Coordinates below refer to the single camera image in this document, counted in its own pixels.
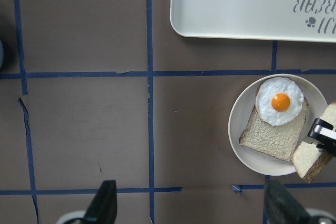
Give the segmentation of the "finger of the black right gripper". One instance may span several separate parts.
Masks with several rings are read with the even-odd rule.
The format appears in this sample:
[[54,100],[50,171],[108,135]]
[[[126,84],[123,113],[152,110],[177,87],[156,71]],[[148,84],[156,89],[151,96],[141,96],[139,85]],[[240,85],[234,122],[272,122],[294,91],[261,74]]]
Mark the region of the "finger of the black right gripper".
[[333,125],[316,118],[308,132],[307,143],[314,144],[317,149],[335,157],[335,131]]

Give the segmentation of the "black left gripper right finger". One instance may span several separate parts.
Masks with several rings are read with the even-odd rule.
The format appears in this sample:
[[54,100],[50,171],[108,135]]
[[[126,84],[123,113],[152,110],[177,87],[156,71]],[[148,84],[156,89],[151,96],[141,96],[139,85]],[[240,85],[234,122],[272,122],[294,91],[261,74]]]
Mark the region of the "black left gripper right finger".
[[315,223],[315,218],[277,180],[265,183],[264,200],[264,210],[270,223]]

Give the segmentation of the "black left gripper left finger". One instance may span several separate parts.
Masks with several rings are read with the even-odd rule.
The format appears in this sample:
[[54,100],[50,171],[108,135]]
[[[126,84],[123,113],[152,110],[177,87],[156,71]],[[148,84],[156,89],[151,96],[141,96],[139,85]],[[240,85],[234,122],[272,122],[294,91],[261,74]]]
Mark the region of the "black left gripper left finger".
[[117,187],[115,180],[105,180],[86,210],[82,223],[115,223],[117,217]]

